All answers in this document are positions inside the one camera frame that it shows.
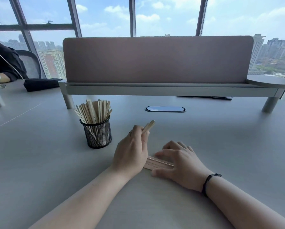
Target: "black mesh cup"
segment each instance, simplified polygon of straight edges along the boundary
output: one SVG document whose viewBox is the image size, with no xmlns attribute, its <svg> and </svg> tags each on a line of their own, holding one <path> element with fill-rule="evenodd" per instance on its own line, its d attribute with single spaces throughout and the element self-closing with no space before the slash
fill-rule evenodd
<svg viewBox="0 0 285 229">
<path fill-rule="evenodd" d="M 87 144 L 92 149 L 101 149 L 108 146 L 112 141 L 112 132 L 110 127 L 110 115 L 105 121 L 97 124 L 83 124 Z"/>
</svg>

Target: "person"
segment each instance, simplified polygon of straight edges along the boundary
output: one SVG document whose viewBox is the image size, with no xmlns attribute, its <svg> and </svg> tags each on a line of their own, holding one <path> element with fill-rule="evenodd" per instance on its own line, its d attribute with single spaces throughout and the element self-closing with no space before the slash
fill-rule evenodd
<svg viewBox="0 0 285 229">
<path fill-rule="evenodd" d="M 95 228 L 120 189 L 138 174 L 148 157 L 148 135 L 143 127 L 132 131 L 117 145 L 113 162 L 91 183 L 45 215 L 30 229 Z M 201 192 L 206 178 L 213 174 L 190 146 L 170 141 L 156 153 L 167 156 L 174 169 L 154 169 L 154 177 L 168 178 L 185 188 Z M 240 190 L 223 177 L 213 176 L 206 194 L 235 228 L 285 229 L 285 218 Z"/>
<path fill-rule="evenodd" d="M 18 53 L 11 47 L 0 43 L 0 83 L 13 82 L 18 79 L 28 79 L 26 68 Z"/>
</svg>

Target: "window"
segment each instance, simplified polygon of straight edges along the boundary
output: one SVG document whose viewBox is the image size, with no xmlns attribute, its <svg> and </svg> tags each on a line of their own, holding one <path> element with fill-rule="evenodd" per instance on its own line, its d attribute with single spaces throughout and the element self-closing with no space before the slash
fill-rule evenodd
<svg viewBox="0 0 285 229">
<path fill-rule="evenodd" d="M 71 23 L 67 0 L 19 0 L 28 24 Z"/>
<path fill-rule="evenodd" d="M 20 31 L 0 31 L 0 43 L 15 50 L 28 50 Z"/>
<path fill-rule="evenodd" d="M 129 37 L 129 0 L 76 0 L 83 37 Z"/>
<path fill-rule="evenodd" d="M 75 37 L 74 30 L 31 31 L 47 78 L 66 79 L 63 39 Z"/>
<path fill-rule="evenodd" d="M 194 36 L 201 0 L 135 0 L 136 36 Z"/>
<path fill-rule="evenodd" d="M 9 0 L 0 0 L 0 24 L 18 24 Z"/>
<path fill-rule="evenodd" d="M 285 76 L 285 0 L 208 0 L 202 35 L 251 35 L 248 74 Z"/>
</svg>

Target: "black pouch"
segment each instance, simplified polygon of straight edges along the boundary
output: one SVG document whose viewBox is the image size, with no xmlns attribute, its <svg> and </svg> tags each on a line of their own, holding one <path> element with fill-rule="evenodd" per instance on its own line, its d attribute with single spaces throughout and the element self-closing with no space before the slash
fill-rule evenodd
<svg viewBox="0 0 285 229">
<path fill-rule="evenodd" d="M 24 82 L 24 87 L 26 88 L 27 92 L 34 92 L 40 91 L 50 88 L 58 88 L 59 81 L 62 79 L 26 79 Z"/>
</svg>

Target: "hand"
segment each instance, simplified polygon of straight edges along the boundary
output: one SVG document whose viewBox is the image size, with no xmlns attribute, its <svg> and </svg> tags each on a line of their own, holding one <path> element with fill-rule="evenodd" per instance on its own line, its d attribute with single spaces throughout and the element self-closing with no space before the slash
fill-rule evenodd
<svg viewBox="0 0 285 229">
<path fill-rule="evenodd" d="M 130 180 L 142 169 L 148 157 L 149 131 L 142 134 L 143 127 L 135 125 L 118 143 L 111 169 Z"/>
<path fill-rule="evenodd" d="M 173 160 L 175 166 L 173 169 L 154 169 L 153 176 L 169 178 L 191 190 L 201 192 L 206 178 L 213 173 L 203 165 L 193 149 L 182 142 L 168 142 L 155 156 L 167 156 Z"/>
</svg>

